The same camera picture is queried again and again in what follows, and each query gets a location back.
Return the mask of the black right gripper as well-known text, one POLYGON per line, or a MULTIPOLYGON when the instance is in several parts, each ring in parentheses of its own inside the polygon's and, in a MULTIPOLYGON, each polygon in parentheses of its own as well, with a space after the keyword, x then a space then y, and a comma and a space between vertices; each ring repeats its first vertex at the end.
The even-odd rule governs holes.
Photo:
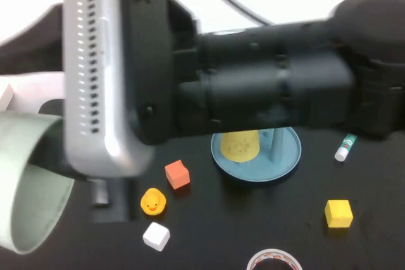
POLYGON ((126 117, 137 138, 156 145, 201 135, 179 89, 197 68, 196 22, 177 0, 120 0, 126 117))

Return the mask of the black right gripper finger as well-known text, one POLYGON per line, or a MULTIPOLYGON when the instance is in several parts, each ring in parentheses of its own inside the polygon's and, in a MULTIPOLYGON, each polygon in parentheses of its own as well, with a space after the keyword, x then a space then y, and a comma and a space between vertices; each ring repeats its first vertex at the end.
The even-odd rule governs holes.
POLYGON ((91 190, 90 215, 95 223, 124 223, 132 219, 133 183, 128 178, 95 179, 91 190))
POLYGON ((64 149, 64 122, 58 120, 43 134, 35 146, 29 164, 67 178, 86 178, 67 161, 64 149))

